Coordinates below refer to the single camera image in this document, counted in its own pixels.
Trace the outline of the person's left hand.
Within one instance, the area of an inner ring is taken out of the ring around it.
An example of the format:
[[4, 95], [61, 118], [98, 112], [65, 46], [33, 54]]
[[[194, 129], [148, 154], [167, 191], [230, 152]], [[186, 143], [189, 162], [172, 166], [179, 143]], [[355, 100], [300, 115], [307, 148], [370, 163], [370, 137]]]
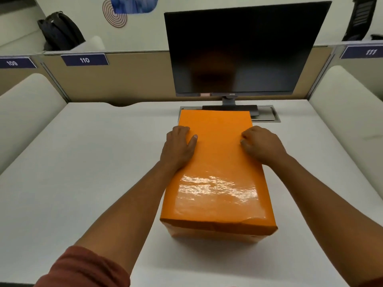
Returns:
[[175, 126], [166, 135], [160, 162], [174, 173], [183, 168], [193, 157], [195, 150], [187, 150], [190, 141], [187, 140], [190, 128], [187, 126]]

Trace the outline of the person's right hand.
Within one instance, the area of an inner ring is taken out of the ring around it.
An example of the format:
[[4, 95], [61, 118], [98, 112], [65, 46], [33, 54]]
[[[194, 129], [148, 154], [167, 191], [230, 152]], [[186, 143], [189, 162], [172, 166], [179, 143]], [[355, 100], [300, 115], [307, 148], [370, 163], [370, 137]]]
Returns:
[[270, 130], [257, 126], [257, 151], [246, 153], [261, 164], [273, 168], [289, 157], [279, 137]]

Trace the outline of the orange box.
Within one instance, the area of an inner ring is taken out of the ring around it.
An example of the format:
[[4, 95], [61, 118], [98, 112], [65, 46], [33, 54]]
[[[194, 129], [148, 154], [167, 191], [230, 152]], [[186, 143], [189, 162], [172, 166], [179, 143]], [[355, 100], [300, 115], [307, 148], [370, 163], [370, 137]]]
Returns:
[[194, 155], [165, 190], [160, 221], [170, 236], [257, 243], [277, 224], [262, 165], [242, 149], [251, 128], [245, 111], [180, 111], [179, 125], [198, 136]]

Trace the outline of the person's right forearm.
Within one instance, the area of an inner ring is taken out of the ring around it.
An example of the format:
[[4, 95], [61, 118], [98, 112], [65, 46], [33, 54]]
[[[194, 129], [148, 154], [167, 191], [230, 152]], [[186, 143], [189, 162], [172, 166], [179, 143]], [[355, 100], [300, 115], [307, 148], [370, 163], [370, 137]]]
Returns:
[[383, 226], [288, 154], [262, 156], [288, 189], [316, 241], [350, 287], [383, 287]]

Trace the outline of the person's left forearm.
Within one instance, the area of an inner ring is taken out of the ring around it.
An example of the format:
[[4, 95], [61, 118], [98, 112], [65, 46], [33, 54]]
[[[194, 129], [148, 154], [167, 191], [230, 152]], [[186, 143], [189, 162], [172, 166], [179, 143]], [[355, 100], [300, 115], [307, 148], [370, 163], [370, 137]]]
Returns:
[[157, 162], [89, 227], [74, 246], [107, 258], [131, 274], [164, 191], [185, 164], [165, 160]]

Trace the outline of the grey monitor stand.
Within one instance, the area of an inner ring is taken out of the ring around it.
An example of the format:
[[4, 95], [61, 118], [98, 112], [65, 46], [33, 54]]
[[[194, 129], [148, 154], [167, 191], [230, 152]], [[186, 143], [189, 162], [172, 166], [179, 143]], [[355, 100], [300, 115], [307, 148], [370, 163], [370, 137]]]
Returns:
[[250, 113], [251, 117], [259, 116], [257, 105], [237, 105], [236, 96], [229, 96], [222, 98], [222, 105], [202, 106], [202, 110], [213, 111], [246, 111]]

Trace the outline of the black computer monitor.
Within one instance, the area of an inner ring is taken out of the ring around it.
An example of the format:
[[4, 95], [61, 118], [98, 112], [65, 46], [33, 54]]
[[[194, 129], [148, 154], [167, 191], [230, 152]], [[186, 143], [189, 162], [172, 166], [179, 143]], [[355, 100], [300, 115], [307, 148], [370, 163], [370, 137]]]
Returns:
[[164, 13], [176, 95], [293, 94], [331, 4]]

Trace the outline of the beige desk partition panel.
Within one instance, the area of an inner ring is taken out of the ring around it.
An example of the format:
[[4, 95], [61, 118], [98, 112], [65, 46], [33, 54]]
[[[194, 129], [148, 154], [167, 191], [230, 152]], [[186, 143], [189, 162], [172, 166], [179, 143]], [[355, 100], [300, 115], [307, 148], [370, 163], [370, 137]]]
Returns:
[[[291, 95], [236, 96], [236, 99], [305, 99], [331, 52], [330, 47], [312, 48]], [[60, 57], [62, 54], [81, 53], [104, 52], [46, 52], [40, 56], [41, 62], [72, 102], [122, 105], [143, 101], [218, 101], [223, 97], [210, 94], [177, 96], [169, 50], [106, 52], [107, 66], [68, 67]]]

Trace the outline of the white side divider panel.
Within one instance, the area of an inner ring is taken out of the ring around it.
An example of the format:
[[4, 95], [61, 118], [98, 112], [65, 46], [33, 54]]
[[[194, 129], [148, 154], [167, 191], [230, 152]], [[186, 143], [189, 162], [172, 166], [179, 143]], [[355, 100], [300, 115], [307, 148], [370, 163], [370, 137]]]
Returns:
[[67, 105], [39, 73], [0, 96], [0, 175]]
[[309, 103], [383, 199], [383, 101], [337, 65]]

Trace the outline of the blue desk number label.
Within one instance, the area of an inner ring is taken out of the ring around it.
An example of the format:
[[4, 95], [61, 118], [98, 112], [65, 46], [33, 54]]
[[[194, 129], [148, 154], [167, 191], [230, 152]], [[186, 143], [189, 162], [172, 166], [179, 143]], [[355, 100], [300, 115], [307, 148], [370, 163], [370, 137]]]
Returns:
[[30, 57], [0, 57], [0, 69], [37, 68]]
[[60, 57], [68, 67], [109, 65], [104, 53], [62, 54]]
[[340, 59], [383, 58], [383, 44], [347, 46]]

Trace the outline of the red sleeve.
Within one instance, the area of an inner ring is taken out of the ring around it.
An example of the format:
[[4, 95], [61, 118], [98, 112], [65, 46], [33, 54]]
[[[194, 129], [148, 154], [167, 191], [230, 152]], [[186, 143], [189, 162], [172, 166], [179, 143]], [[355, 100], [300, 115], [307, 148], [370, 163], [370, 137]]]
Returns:
[[130, 276], [119, 264], [79, 246], [71, 246], [34, 287], [130, 287]]

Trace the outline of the black backpack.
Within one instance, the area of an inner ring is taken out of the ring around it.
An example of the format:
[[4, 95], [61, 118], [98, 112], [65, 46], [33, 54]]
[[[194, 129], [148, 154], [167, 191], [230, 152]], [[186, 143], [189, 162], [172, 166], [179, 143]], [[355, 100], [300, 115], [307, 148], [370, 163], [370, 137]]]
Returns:
[[77, 25], [63, 12], [37, 21], [44, 38], [44, 51], [70, 51], [85, 42]]

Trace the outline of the brown spiral wall sticker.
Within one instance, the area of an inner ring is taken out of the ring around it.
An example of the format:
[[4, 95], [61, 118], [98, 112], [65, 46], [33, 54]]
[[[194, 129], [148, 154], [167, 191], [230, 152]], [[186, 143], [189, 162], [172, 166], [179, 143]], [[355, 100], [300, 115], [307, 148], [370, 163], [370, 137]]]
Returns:
[[103, 1], [102, 12], [106, 21], [114, 28], [123, 28], [127, 24], [127, 15], [115, 13], [111, 0]]

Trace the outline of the blue wall sticker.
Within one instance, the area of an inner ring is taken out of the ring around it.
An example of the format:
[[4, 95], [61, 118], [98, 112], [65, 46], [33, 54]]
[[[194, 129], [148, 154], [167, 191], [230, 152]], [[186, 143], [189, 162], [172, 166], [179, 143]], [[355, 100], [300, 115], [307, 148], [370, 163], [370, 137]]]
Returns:
[[158, 0], [110, 0], [116, 14], [145, 14], [152, 12]]

